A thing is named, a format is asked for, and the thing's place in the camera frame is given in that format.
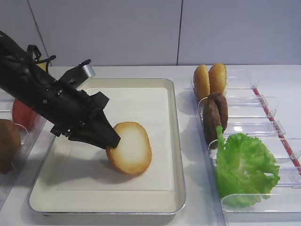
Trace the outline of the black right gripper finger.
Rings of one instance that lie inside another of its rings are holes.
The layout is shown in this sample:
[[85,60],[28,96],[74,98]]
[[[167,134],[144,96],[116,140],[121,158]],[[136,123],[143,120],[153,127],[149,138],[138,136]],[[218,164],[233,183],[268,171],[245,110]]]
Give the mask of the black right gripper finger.
[[78,141],[87,143],[90,145],[97,146],[105,149],[110,144],[110,137],[103,133],[84,131],[84,132],[73,132],[69,135],[70,141]]

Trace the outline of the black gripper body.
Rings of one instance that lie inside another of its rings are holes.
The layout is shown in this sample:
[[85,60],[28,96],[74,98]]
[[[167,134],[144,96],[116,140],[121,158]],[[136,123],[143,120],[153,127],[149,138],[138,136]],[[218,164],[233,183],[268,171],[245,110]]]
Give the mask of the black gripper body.
[[29,80],[14,80],[14,97],[52,122],[53,134],[67,138],[79,132],[87,115],[94,110],[104,110],[109,102],[102,92],[90,96],[60,81],[41,85]]

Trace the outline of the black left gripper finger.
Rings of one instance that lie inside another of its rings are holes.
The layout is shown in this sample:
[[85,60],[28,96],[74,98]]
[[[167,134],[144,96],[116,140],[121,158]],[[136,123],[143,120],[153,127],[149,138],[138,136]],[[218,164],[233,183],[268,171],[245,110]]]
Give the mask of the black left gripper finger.
[[108,122],[103,110],[94,110],[84,119],[80,132],[91,131],[106,134],[110,137],[110,144],[106,147],[115,148],[120,142],[120,136]]

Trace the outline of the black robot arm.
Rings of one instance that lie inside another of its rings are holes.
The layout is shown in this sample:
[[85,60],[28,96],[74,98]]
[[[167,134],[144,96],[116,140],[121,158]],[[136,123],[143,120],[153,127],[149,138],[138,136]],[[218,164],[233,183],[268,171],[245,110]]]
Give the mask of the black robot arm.
[[41,63],[41,52],[35,45],[27,50],[0,33],[0,87],[33,111],[53,123],[51,133],[63,135],[100,148],[117,147],[120,137],[108,122],[103,110],[109,98],[102,92],[88,95],[80,86],[92,79],[95,72],[88,59],[67,70],[60,79],[52,77]]

